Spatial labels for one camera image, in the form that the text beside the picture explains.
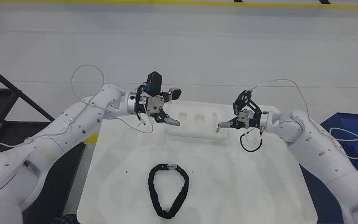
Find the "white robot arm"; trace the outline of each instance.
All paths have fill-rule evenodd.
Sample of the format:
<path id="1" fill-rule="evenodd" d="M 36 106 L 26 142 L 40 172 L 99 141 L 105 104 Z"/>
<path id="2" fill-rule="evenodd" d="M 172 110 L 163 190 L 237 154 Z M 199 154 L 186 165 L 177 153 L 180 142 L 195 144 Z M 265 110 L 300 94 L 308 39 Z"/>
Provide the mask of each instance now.
<path id="1" fill-rule="evenodd" d="M 163 110 L 181 90 L 161 91 L 162 76 L 153 72 L 135 92 L 104 85 L 95 97 L 87 97 L 61 113 L 24 144 L 0 153 L 0 220 L 22 223 L 22 211 L 39 196 L 52 165 L 79 142 L 88 138 L 103 119 L 146 113 L 157 123 L 179 126 Z"/>
<path id="2" fill-rule="evenodd" d="M 220 128 L 258 128 L 279 136 L 298 163 L 321 180 L 338 200 L 346 224 L 358 223 L 358 171 L 342 146 L 307 113 L 264 111 L 251 100 L 252 91 L 243 91 L 233 103 L 235 118 Z"/>

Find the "blue mat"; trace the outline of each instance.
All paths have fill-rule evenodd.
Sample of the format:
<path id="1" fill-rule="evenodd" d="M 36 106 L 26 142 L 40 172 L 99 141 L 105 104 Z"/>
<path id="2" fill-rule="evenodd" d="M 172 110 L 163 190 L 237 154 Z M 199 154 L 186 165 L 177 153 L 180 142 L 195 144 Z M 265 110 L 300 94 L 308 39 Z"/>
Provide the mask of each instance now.
<path id="1" fill-rule="evenodd" d="M 358 114 L 336 113 L 323 122 L 321 126 L 327 131 L 336 127 L 358 133 Z M 333 130 L 332 135 L 340 139 L 356 138 L 352 134 L 340 130 Z M 358 141 L 340 142 L 340 144 L 349 156 L 358 157 Z M 351 162 L 358 169 L 358 160 L 351 160 Z M 301 170 L 317 212 L 317 223 L 343 223 L 341 207 L 333 194 L 309 171 L 303 167 L 301 167 Z"/>

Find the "yellow line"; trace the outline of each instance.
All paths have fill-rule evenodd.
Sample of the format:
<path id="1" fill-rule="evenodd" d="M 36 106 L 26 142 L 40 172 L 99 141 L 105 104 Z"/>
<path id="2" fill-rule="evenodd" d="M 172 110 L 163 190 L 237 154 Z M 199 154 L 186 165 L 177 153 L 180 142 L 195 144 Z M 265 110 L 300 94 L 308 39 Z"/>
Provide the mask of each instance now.
<path id="1" fill-rule="evenodd" d="M 98 139 L 98 133 L 94 133 L 91 136 L 89 136 L 88 138 L 86 138 L 86 140 L 83 141 L 83 143 L 86 144 L 91 144 L 91 143 L 96 143 L 97 139 Z"/>
<path id="2" fill-rule="evenodd" d="M 315 8 L 358 8 L 350 4 L 315 4 L 315 3 L 237 3 L 205 1 L 170 1 L 170 0 L 0 0 L 0 2 L 63 2 L 63 3 L 135 3 L 135 4 L 196 4 L 204 6 L 250 6 L 250 7 L 315 7 Z"/>

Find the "white table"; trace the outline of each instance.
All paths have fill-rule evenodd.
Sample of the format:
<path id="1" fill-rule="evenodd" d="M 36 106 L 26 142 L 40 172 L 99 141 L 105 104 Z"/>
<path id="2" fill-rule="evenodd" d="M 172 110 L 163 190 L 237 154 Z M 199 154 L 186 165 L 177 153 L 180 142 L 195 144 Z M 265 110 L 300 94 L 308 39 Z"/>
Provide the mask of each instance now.
<path id="1" fill-rule="evenodd" d="M 261 149 L 249 153 L 239 143 L 244 130 L 215 133 L 218 122 L 234 117 L 231 105 L 177 101 L 164 110 L 181 127 L 155 123 L 152 134 L 142 134 L 119 120 L 103 121 L 78 207 L 80 223 L 317 223 L 299 164 L 277 136 L 264 133 Z M 135 116 L 124 120 L 139 123 Z M 256 147 L 255 136 L 247 147 Z M 147 184 L 150 170 L 165 163 L 180 165 L 190 177 L 187 198 L 171 220 L 157 216 Z M 164 209 L 183 182 L 176 171 L 157 172 Z"/>

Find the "cable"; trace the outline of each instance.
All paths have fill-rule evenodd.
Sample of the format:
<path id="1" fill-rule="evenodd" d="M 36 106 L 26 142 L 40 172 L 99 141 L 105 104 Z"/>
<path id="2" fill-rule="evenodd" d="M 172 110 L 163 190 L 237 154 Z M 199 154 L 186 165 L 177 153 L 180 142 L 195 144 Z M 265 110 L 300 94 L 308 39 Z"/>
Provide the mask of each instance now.
<path id="1" fill-rule="evenodd" d="M 250 133 L 251 131 L 245 132 L 245 133 L 243 133 L 243 134 L 240 136 L 240 144 L 241 144 L 241 147 L 242 147 L 246 152 L 256 152 L 256 151 L 259 150 L 259 149 L 261 148 L 261 146 L 262 146 L 262 132 L 261 132 L 261 133 L 260 133 L 260 138 L 261 138 L 261 140 L 260 140 L 260 145 L 259 145 L 257 148 L 255 148 L 254 150 L 247 150 L 247 149 L 245 148 L 245 146 L 244 146 L 243 143 L 242 143 L 242 137 L 244 137 L 246 134 Z"/>
<path id="2" fill-rule="evenodd" d="M 143 131 L 143 130 L 136 129 L 136 128 L 134 128 L 134 127 L 130 126 L 130 125 L 129 125 L 127 122 L 125 122 L 124 120 L 122 120 L 122 119 L 120 119 L 120 118 L 116 118 L 116 117 L 112 116 L 112 114 L 111 114 L 111 113 L 109 113 L 109 114 L 110 114 L 110 115 L 111 115 L 111 117 L 113 117 L 114 119 L 121 120 L 124 124 L 126 124 L 128 127 L 130 127 L 130 128 L 131 128 L 131 129 L 133 129 L 133 130 L 137 130 L 138 132 L 142 132 L 142 133 L 144 133 L 144 134 L 151 134 L 151 132 L 153 132 L 153 131 L 154 131 L 153 124 L 152 124 L 152 122 L 150 121 L 150 117 L 149 117 L 149 115 L 148 115 L 147 108 L 145 108 L 145 106 L 144 106 L 144 110 L 145 110 L 145 113 L 146 113 L 146 115 L 147 115 L 147 117 L 148 117 L 148 120 L 149 120 L 150 126 L 152 126 L 152 130 L 151 130 L 150 132 L 145 132 L 145 131 Z"/>
<path id="3" fill-rule="evenodd" d="M 97 70 L 100 72 L 101 76 L 102 76 L 102 86 L 101 86 L 100 90 L 99 90 L 95 95 L 93 95 L 88 102 L 84 102 L 82 99 L 80 99 L 80 98 L 76 95 L 76 92 L 74 91 L 74 88 L 73 88 L 73 77 L 74 77 L 74 74 L 75 74 L 76 71 L 78 71 L 80 68 L 85 67 L 85 66 L 90 66 L 90 67 L 93 67 L 93 68 L 97 69 Z M 61 132 L 61 133 L 57 133 L 57 134 L 42 134 L 42 135 L 39 135 L 39 136 L 36 136 L 36 137 L 29 137 L 29 138 L 26 138 L 26 139 L 24 140 L 24 142 L 22 142 L 22 143 L 20 143 L 20 144 L 17 144 L 17 145 L 14 145 L 14 146 L 10 146 L 10 145 L 8 145 L 8 144 L 4 144 L 4 143 L 1 143 L 1 142 L 0 142 L 0 145 L 6 146 L 6 147 L 9 147 L 9 148 L 15 148 L 15 147 L 18 147 L 18 146 L 23 146 L 23 145 L 25 145 L 25 144 L 30 144 L 30 143 L 33 142 L 35 139 L 40 138 L 40 137 L 45 137 L 45 136 L 49 136 L 49 137 L 50 137 L 50 136 L 60 136 L 60 135 L 62 135 L 62 134 L 65 134 L 65 133 L 69 130 L 69 128 L 71 127 L 71 125 L 75 122 L 75 120 L 78 118 L 78 116 L 80 116 L 80 115 L 87 109 L 87 107 L 89 106 L 89 104 L 90 104 L 90 102 L 93 100 L 93 98 L 95 98 L 95 97 L 101 92 L 101 90 L 103 89 L 104 85 L 105 85 L 105 75 L 103 74 L 103 72 L 102 72 L 99 68 L 97 68 L 96 66 L 93 66 L 93 65 L 91 65 L 91 64 L 84 64 L 84 65 L 82 65 L 82 66 L 79 66 L 79 67 L 76 68 L 76 70 L 74 70 L 74 72 L 72 73 L 72 76 L 71 76 L 71 88 L 72 88 L 73 95 L 77 98 L 77 100 L 78 100 L 79 102 L 85 104 L 85 106 L 83 107 L 83 109 L 82 109 L 74 118 L 72 118 L 72 119 L 73 119 L 73 122 L 68 124 L 67 129 L 66 129 L 65 131 L 63 131 L 63 132 Z M 105 112 L 109 112 L 109 114 L 112 116 L 112 114 L 110 113 L 109 110 L 107 110 L 107 109 L 105 109 L 105 108 L 102 108 L 102 107 L 100 107 L 100 106 L 97 106 L 97 105 L 96 105 L 95 107 L 100 108 L 100 109 L 104 110 Z M 150 134 L 150 133 L 153 132 L 153 130 L 154 130 L 153 124 L 152 124 L 152 122 L 150 121 L 150 118 L 149 118 L 147 109 L 146 109 L 145 107 L 144 107 L 144 110 L 145 110 L 145 113 L 146 113 L 147 116 L 148 116 L 150 125 L 152 126 L 152 130 L 151 130 L 150 132 L 144 132 L 144 131 L 142 131 L 142 130 L 138 130 L 138 129 L 133 128 L 132 126 L 130 126 L 130 125 L 129 125 L 127 122 L 125 122 L 124 120 L 122 120 L 122 119 L 120 119 L 120 118 L 115 118 L 114 116 L 112 116 L 112 117 L 113 117 L 114 119 L 121 120 L 121 121 L 122 121 L 124 124 L 126 124 L 128 127 L 132 128 L 132 129 L 134 129 L 134 130 L 137 130 L 138 132 Z"/>
<path id="4" fill-rule="evenodd" d="M 275 82 L 275 81 L 289 81 L 289 82 L 292 82 L 292 83 L 296 86 L 298 92 L 299 92 L 300 95 L 301 95 L 301 98 L 302 98 L 302 100 L 303 100 L 303 103 L 304 103 L 304 105 L 305 105 L 305 107 L 306 107 L 308 120 L 313 124 L 313 126 L 317 129 L 317 131 L 318 131 L 319 133 L 321 133 L 321 134 L 323 134 L 324 136 L 330 138 L 330 139 L 332 140 L 333 144 L 336 145 L 336 143 L 334 142 L 334 140 L 342 141 L 342 142 L 354 142 L 354 141 L 358 141 L 358 138 L 356 138 L 356 139 L 338 139 L 338 138 L 335 138 L 335 137 L 332 135 L 332 130 L 341 130 L 341 131 L 343 131 L 343 132 L 347 132 L 347 133 L 353 134 L 354 136 L 358 137 L 358 134 L 355 134 L 355 133 L 353 133 L 353 132 L 350 132 L 349 130 L 345 130 L 345 129 L 342 129 L 342 128 L 331 128 L 331 129 L 329 129 L 329 135 L 325 134 L 325 132 L 323 132 L 323 131 L 315 124 L 315 122 L 311 120 L 311 117 L 310 117 L 310 115 L 309 115 L 309 110 L 308 110 L 308 106 L 307 106 L 306 100 L 304 99 L 304 97 L 303 97 L 303 95 L 302 95 L 302 92 L 301 92 L 300 88 L 298 87 L 298 85 L 296 84 L 296 82 L 294 82 L 294 81 L 292 81 L 292 80 L 289 80 L 289 79 L 286 79 L 286 78 L 279 78 L 279 79 L 276 79 L 276 80 L 271 80 L 271 81 L 265 82 L 265 83 L 263 83 L 263 84 L 261 84 L 261 85 L 255 86 L 254 88 L 249 89 L 249 91 L 250 91 L 250 90 L 253 91 L 254 89 L 256 89 L 256 88 L 258 88 L 258 87 L 260 87 L 260 86 L 264 86 L 264 85 L 266 85 L 266 84 L 268 84 L 268 83 L 270 83 L 270 82 Z M 353 160 L 358 160 L 358 157 L 348 156 L 344 150 L 340 150 L 340 149 L 338 149 L 337 147 L 336 147 L 336 149 L 339 150 L 339 151 L 341 151 L 346 157 L 348 157 L 348 158 L 350 158 L 350 159 L 353 159 Z"/>

